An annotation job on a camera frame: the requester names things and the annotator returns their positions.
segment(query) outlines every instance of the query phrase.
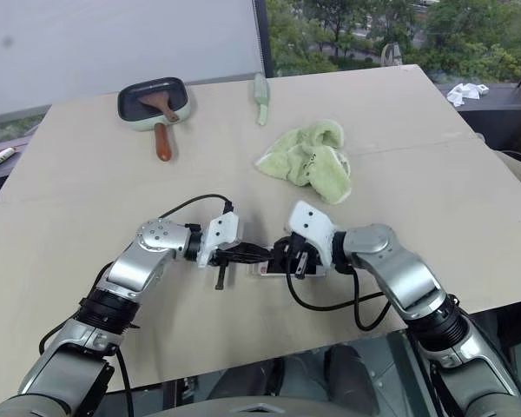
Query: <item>wooden spatula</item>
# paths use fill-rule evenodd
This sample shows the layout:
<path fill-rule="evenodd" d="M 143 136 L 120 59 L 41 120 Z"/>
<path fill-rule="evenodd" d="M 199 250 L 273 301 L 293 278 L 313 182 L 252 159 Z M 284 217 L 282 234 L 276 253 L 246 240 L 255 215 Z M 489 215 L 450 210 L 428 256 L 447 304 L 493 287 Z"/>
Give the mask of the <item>wooden spatula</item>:
<path fill-rule="evenodd" d="M 168 106 L 168 100 L 169 94 L 167 91 L 139 97 L 139 102 L 159 109 L 169 122 L 176 123 L 180 120 L 180 117 Z M 163 123 L 155 124 L 155 142 L 156 155 L 163 161 L 169 161 L 172 158 L 172 149 L 170 148 L 168 127 L 164 126 Z"/>

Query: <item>table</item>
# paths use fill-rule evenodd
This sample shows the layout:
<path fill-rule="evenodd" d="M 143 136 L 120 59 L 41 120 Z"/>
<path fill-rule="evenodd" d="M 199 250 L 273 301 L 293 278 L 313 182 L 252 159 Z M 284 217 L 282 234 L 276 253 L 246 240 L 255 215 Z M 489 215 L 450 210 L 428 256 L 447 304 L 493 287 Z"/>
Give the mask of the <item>table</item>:
<path fill-rule="evenodd" d="M 335 223 L 392 226 L 470 312 L 521 300 L 521 184 L 480 141 L 418 66 L 270 80 L 268 124 L 255 123 L 252 83 L 193 86 L 194 114 L 174 126 L 175 160 L 155 156 L 151 132 L 118 119 L 115 95 L 50 109 L 0 193 L 0 400 L 16 393 L 37 343 L 72 314 L 97 271 L 137 227 L 189 197 L 233 200 L 245 239 L 284 235 L 303 199 Z M 260 174 L 253 162 L 287 130 L 332 118 L 346 132 L 353 192 L 338 206 L 309 188 Z M 218 202 L 174 215 L 206 225 Z M 284 280 L 233 268 L 169 267 L 122 346 L 134 387 L 237 366 L 403 327 L 396 314 L 370 334 L 351 309 L 307 311 Z M 376 287 L 360 275 L 361 291 Z M 297 283 L 308 301 L 352 297 L 347 276 Z M 361 309 L 365 321 L 383 304 Z M 110 388 L 119 388 L 119 372 Z"/>

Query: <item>beige tabletop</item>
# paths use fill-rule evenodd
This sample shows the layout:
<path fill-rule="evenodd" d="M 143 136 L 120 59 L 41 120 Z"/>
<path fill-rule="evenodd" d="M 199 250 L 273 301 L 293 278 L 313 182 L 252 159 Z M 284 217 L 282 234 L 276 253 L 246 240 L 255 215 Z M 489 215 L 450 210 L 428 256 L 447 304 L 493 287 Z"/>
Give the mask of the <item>beige tabletop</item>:
<path fill-rule="evenodd" d="M 125 249 L 137 227 L 189 197 L 228 196 L 245 239 L 267 245 L 284 235 L 303 199 L 344 228 L 382 222 L 421 254 L 470 312 L 521 301 L 521 184 L 475 136 L 417 66 L 270 80 L 268 124 L 255 123 L 251 83 L 189 87 L 194 114 L 173 127 L 172 162 L 155 156 L 151 132 L 116 114 L 116 95 L 54 105 L 0 194 L 0 400 L 16 393 L 40 338 L 72 314 L 97 271 Z M 279 135 L 321 118 L 346 132 L 353 192 L 338 206 L 309 188 L 264 176 L 253 162 Z M 174 215 L 201 222 L 221 212 L 199 202 Z M 231 268 L 168 267 L 122 350 L 132 386 L 383 334 L 353 311 L 307 311 L 284 280 Z M 375 289 L 361 275 L 362 292 Z M 352 298 L 350 277 L 297 283 L 317 304 Z M 369 301 L 369 321 L 383 301 Z M 119 372 L 110 388 L 121 386 Z"/>

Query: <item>green towel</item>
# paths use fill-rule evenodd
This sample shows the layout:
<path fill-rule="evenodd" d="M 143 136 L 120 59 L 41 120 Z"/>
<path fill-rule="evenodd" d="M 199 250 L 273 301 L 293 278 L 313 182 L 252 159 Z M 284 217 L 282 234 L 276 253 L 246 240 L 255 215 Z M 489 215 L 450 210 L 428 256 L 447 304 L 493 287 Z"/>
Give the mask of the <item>green towel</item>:
<path fill-rule="evenodd" d="M 351 193 L 347 158 L 336 151 L 344 143 L 343 129 L 322 120 L 283 135 L 256 162 L 257 169 L 297 186 L 311 186 L 331 204 L 343 202 Z"/>

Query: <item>cloth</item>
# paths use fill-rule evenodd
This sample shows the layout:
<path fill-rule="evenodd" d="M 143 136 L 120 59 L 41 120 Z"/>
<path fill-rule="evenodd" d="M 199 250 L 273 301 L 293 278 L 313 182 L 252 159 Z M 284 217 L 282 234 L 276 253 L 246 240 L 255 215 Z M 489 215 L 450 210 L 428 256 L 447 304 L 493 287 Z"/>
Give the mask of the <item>cloth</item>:
<path fill-rule="evenodd" d="M 263 174 L 290 181 L 299 187 L 310 184 L 330 204 L 351 194 L 351 167 L 337 149 L 344 131 L 333 120 L 292 129 L 280 137 L 256 163 Z"/>

